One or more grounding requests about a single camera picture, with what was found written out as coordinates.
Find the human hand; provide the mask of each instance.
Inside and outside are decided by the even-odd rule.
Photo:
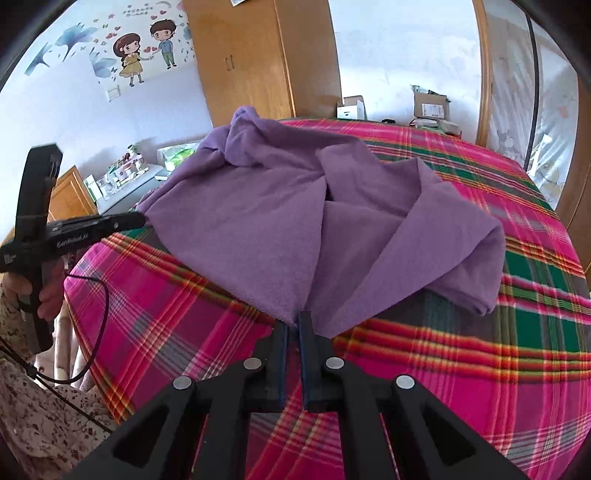
[[[41,306],[37,310],[39,318],[48,320],[49,322],[55,319],[61,310],[61,305],[64,303],[64,262],[59,259],[51,269],[49,282],[43,287],[39,294]],[[2,288],[8,301],[14,305],[18,305],[19,295],[30,295],[33,291],[31,282],[26,278],[14,273],[7,273],[2,279]]]

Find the white box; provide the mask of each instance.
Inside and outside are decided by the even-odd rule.
[[[361,100],[357,100],[357,105],[337,107],[336,118],[363,120],[365,119],[365,105]]]

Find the pink plaid blanket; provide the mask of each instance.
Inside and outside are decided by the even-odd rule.
[[[473,316],[421,291],[333,343],[370,374],[417,377],[532,479],[558,478],[591,427],[591,301],[569,237],[540,192],[517,164],[449,137],[371,122],[288,123],[356,135],[382,161],[419,155],[501,220],[506,261],[492,314]],[[178,375],[209,378],[247,358],[273,323],[181,265],[150,229],[95,245],[75,273],[101,277],[111,292],[92,374],[118,420]],[[102,289],[68,279],[67,300],[88,353]],[[342,479],[336,416],[302,412],[293,375],[283,413],[253,415],[247,478]]]

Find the cardboard box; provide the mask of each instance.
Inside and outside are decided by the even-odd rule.
[[[414,116],[449,120],[449,100],[445,95],[414,92]]]
[[[336,109],[336,118],[367,120],[363,96],[355,95],[343,98],[343,106],[338,106]]]

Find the black cable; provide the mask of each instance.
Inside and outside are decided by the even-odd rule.
[[[111,430],[110,428],[104,426],[101,422],[99,422],[98,420],[94,419],[92,416],[88,415],[85,411],[83,411],[83,410],[79,409],[78,407],[76,407],[72,402],[70,402],[69,400],[67,400],[66,398],[64,398],[60,393],[58,393],[51,386],[49,386],[49,384],[45,383],[41,379],[39,379],[39,383],[41,385],[43,385],[46,389],[48,389],[51,393],[53,393],[63,403],[65,403],[69,407],[71,407],[74,410],[76,410],[80,415],[82,415],[83,417],[86,417],[88,420],[90,420],[92,423],[94,423],[95,425],[97,425],[98,427],[100,427],[101,429],[103,429],[105,432],[107,432],[109,434],[110,433],[113,433],[113,430]]]
[[[42,373],[37,372],[37,377],[42,378],[45,381],[58,384],[58,385],[70,385],[70,384],[78,382],[78,380],[81,380],[82,378],[84,378],[84,376],[86,375],[88,370],[90,370],[90,367],[94,363],[95,358],[96,358],[96,354],[99,352],[100,343],[103,339],[103,334],[105,333],[105,327],[107,325],[107,318],[109,317],[109,289],[107,288],[107,285],[104,281],[102,281],[100,278],[96,278],[96,277],[84,277],[82,275],[73,275],[71,273],[68,274],[67,276],[72,277],[72,278],[79,278],[80,280],[90,280],[90,281],[94,281],[94,282],[101,284],[101,286],[105,290],[105,312],[103,314],[103,322],[100,326],[99,334],[96,337],[95,347],[92,349],[92,353],[90,354],[90,358],[88,359],[85,367],[80,371],[80,373],[78,375],[76,375],[74,378],[70,378],[69,380],[56,380],[55,378],[51,378],[46,375],[43,375]]]
[[[103,334],[105,333],[107,318],[109,317],[109,303],[110,303],[109,289],[107,288],[107,285],[103,280],[101,280],[100,278],[96,278],[96,277],[84,277],[82,275],[74,275],[74,274],[69,274],[67,276],[72,277],[72,278],[78,278],[81,280],[89,280],[89,281],[97,282],[97,283],[101,284],[101,286],[105,290],[105,312],[103,314],[103,321],[100,326],[99,334],[96,338],[95,347],[92,349],[92,353],[90,354],[90,358],[88,359],[88,362],[86,363],[85,367],[81,370],[81,372],[78,375],[76,375],[74,378],[71,378],[69,380],[57,380],[55,378],[51,378],[46,375],[43,375],[35,367],[35,365],[29,364],[24,358],[22,358],[18,353],[16,353],[14,351],[14,349],[8,344],[8,342],[6,342],[6,340],[4,340],[4,338],[2,338],[1,336],[0,336],[0,343],[2,343],[2,346],[0,346],[0,352],[4,352],[8,357],[12,358],[20,367],[22,367],[27,372],[27,375],[30,378],[32,378],[33,380],[39,380],[39,383],[41,385],[43,385],[46,389],[48,389],[51,393],[53,393],[57,398],[59,398],[66,405],[68,405],[69,407],[76,410],[80,415],[87,418],[88,420],[90,420],[95,425],[99,426],[101,429],[103,429],[107,433],[113,433],[113,431],[111,429],[107,428],[102,423],[100,423],[99,421],[95,420],[93,417],[88,415],[86,412],[84,412],[83,410],[76,407],[73,403],[71,403],[70,401],[65,399],[55,389],[53,389],[51,386],[49,386],[46,383],[46,382],[53,382],[58,385],[69,385],[69,384],[72,384],[72,383],[77,382],[78,380],[84,378],[84,376],[86,375],[88,370],[90,370],[90,367],[92,366],[92,364],[95,361],[96,355],[99,351],[100,343],[103,339]]]
[[[528,14],[525,14],[527,25],[530,28],[531,47],[534,52],[534,116],[531,119],[530,142],[527,145],[523,169],[527,171],[530,167],[531,152],[534,149],[535,127],[538,125],[538,111],[540,109],[540,59],[538,58],[538,44],[535,40],[534,25]]]

